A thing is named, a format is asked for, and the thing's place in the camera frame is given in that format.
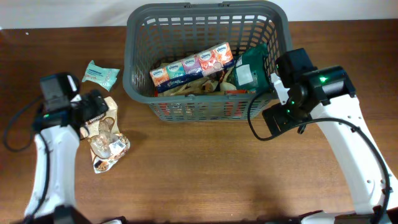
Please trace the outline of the teal wet wipes pack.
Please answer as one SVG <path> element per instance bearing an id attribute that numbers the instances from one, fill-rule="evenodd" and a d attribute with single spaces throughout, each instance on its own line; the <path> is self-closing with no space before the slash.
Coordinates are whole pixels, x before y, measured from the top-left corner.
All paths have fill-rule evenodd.
<path id="1" fill-rule="evenodd" d="M 95 65 L 92 60 L 82 78 L 82 82 L 90 81 L 102 86 L 105 90 L 110 91 L 118 79 L 120 69 L 117 68 L 102 68 Z"/>

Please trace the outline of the brown Pantree snack pouch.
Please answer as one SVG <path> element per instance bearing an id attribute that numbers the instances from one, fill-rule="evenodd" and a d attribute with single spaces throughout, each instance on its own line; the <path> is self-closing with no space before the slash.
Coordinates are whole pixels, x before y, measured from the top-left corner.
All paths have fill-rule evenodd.
<path id="1" fill-rule="evenodd" d="M 112 97 L 106 97 L 107 112 L 87 121 L 80 128 L 80 136 L 90 145 L 93 170 L 107 172 L 130 149 L 131 143 L 118 128 L 118 106 Z"/>

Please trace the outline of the dark green food bag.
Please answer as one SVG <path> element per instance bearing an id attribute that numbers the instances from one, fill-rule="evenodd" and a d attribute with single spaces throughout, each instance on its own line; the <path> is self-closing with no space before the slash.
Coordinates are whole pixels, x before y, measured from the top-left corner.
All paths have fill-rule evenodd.
<path id="1" fill-rule="evenodd" d="M 233 85 L 249 92 L 269 91 L 266 70 L 267 44 L 261 43 L 245 51 L 233 68 Z"/>

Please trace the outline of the orange San Remo spaghetti pack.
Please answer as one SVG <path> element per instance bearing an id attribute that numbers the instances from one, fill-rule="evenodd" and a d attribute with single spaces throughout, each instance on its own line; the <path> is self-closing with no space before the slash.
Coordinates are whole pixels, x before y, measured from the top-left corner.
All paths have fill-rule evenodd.
<path id="1" fill-rule="evenodd" d="M 249 100 L 234 98 L 244 95 L 250 96 L 251 92 L 236 90 L 226 95 L 205 95 L 209 102 L 159 103 L 150 108 L 164 121 L 246 119 Z"/>

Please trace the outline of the white brown snack pouch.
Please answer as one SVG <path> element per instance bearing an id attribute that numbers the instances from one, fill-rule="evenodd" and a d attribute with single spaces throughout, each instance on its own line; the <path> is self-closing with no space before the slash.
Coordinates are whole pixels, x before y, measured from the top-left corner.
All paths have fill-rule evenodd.
<path id="1" fill-rule="evenodd" d="M 184 85 L 167 90 L 163 93 L 155 92 L 155 96 L 179 95 L 226 95 L 236 91 L 233 84 L 227 82 L 232 74 L 233 67 L 213 73 L 207 77 L 199 78 Z"/>

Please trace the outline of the white Kleenex tissue multipack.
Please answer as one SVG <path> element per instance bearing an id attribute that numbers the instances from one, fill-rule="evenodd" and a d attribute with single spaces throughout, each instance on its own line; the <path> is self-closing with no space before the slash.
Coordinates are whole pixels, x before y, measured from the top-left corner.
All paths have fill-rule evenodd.
<path id="1" fill-rule="evenodd" d="M 234 58 L 228 42 L 150 71 L 158 93 L 230 68 Z"/>

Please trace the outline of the grey plastic shopping basket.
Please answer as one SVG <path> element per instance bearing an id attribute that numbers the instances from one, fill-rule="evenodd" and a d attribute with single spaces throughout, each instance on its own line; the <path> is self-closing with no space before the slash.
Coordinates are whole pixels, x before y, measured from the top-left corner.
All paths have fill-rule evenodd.
<path id="1" fill-rule="evenodd" d="M 265 45 L 267 74 L 292 50 L 289 23 L 281 7 L 269 1 L 213 4 L 158 3 L 134 10 L 127 20 L 123 87 L 128 96 L 150 106 L 164 121 L 246 119 L 257 116 L 275 94 L 156 96 L 150 71 L 222 42 L 234 57 Z"/>

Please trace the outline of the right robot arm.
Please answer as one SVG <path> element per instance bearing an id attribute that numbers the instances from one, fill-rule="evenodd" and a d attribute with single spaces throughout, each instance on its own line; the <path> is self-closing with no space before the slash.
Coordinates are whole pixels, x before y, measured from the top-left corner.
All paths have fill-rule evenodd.
<path id="1" fill-rule="evenodd" d="M 315 212 L 301 223 L 397 223 L 397 177 L 372 137 L 356 89 L 343 67 L 319 69 L 304 49 L 275 62 L 271 83 L 279 103 L 263 111 L 269 139 L 317 124 L 344 174 L 352 212 Z"/>

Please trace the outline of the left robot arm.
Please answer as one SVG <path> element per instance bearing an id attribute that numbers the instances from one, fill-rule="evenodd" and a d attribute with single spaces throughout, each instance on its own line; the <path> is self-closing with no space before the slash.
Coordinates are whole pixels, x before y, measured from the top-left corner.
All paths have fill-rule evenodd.
<path id="1" fill-rule="evenodd" d="M 58 211 L 75 208 L 80 129 L 109 109 L 98 90 L 80 95 L 79 79 L 69 72 L 41 78 L 40 89 L 44 102 L 32 124 L 37 162 L 24 223 L 54 221 Z"/>

